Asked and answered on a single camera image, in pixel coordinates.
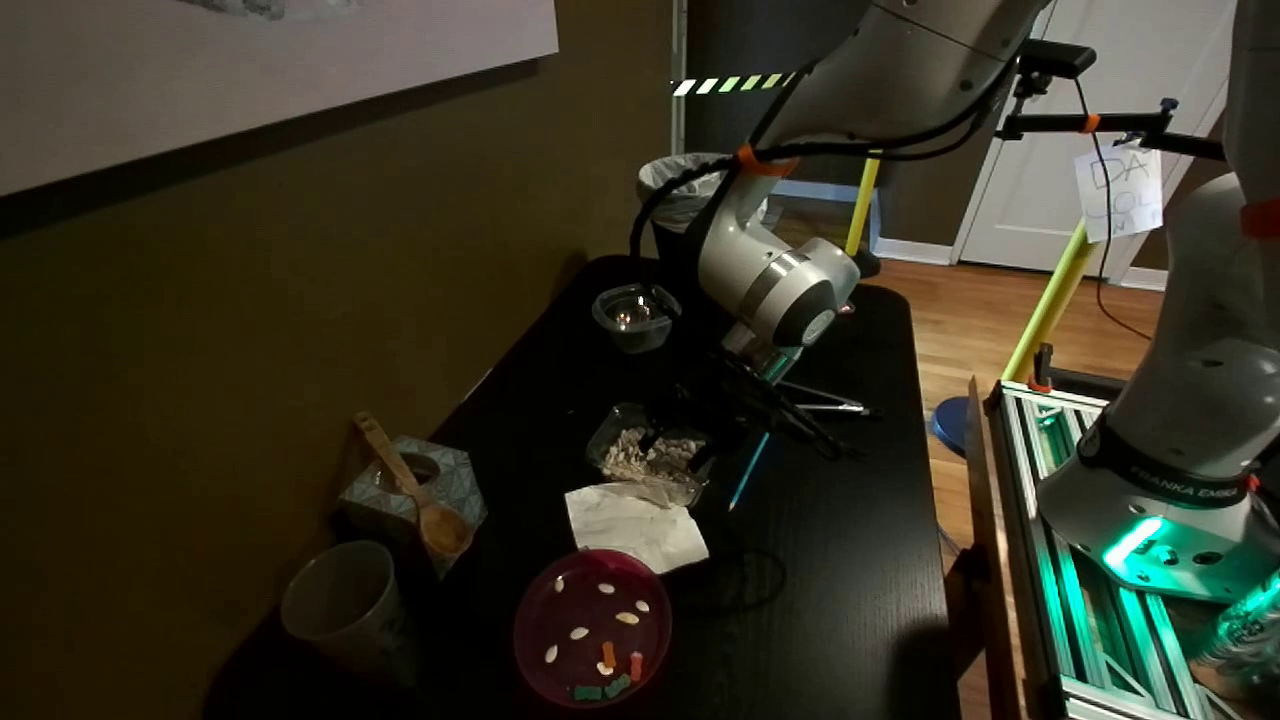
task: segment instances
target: yellow pole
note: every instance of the yellow pole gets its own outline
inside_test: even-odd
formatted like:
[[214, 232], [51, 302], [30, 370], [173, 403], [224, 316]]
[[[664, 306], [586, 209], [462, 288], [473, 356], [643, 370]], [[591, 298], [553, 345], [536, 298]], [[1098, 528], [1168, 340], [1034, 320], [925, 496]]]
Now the yellow pole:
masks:
[[1007, 384], [1027, 379], [1034, 350], [1043, 345], [1043, 338], [1050, 338], [1057, 320], [1064, 320], [1064, 313], [1079, 288], [1079, 278], [1086, 268], [1086, 254], [1092, 254], [1086, 224], [1079, 219], [1064, 258], [1057, 262], [1057, 268], [1039, 294], [1039, 306], [1034, 306], [1025, 338], [1017, 340], [1000, 379], [1007, 379]]
[[848, 258], [857, 258], [864, 247], [875, 179], [881, 179], [881, 155], [864, 155], [864, 175], [857, 179], [850, 219], [848, 219], [848, 236], [843, 236]]

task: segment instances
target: white napkin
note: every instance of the white napkin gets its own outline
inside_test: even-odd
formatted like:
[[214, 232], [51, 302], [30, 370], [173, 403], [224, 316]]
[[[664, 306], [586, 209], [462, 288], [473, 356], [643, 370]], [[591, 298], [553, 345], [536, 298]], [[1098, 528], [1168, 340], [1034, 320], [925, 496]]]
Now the white napkin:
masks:
[[648, 504], [629, 486], [586, 486], [562, 494], [574, 548], [613, 548], [654, 575], [706, 562], [706, 540], [685, 504]]

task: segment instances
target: green light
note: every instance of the green light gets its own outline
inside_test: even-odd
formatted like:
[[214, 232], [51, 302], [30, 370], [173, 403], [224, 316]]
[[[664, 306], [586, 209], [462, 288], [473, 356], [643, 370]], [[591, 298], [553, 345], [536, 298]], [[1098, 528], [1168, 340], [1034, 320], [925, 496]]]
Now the green light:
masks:
[[1122, 562], [1128, 562], [1135, 548], [1142, 548], [1142, 544], [1159, 533], [1159, 523], [1162, 523], [1162, 516], [1138, 519], [1131, 533], [1122, 533], [1122, 538], [1102, 553], [1102, 565], [1122, 575]]

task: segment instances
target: white cup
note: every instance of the white cup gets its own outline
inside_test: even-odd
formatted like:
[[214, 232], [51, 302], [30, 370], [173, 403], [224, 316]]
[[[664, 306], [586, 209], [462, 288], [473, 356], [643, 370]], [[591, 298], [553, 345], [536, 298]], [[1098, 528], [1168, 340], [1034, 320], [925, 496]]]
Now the white cup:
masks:
[[281, 626], [358, 680], [417, 680], [394, 562], [382, 544], [350, 540], [310, 557], [281, 596]]

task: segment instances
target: red plate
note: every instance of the red plate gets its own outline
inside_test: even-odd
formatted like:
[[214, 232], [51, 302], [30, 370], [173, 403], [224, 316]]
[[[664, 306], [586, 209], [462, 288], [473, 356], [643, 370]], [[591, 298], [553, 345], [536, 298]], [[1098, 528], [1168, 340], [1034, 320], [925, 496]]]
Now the red plate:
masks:
[[558, 708], [608, 708], [635, 698], [664, 665], [673, 599], [635, 557], [573, 553], [523, 590], [510, 642], [536, 698]]

